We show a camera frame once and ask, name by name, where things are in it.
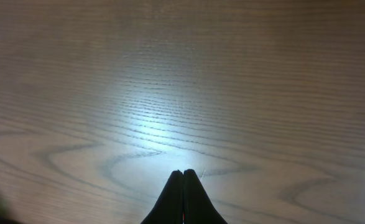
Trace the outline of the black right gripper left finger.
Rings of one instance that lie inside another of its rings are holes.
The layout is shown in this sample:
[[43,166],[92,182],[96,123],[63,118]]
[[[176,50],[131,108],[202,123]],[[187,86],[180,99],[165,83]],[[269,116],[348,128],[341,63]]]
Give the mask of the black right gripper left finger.
[[141,224],[183,223],[183,174],[171,173],[154,207]]

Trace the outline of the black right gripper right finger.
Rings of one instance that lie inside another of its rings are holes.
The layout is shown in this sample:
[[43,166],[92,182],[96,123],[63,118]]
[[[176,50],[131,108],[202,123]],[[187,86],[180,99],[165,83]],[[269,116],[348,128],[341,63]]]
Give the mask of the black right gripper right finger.
[[227,224],[213,206],[196,172],[183,173],[183,204],[185,224]]

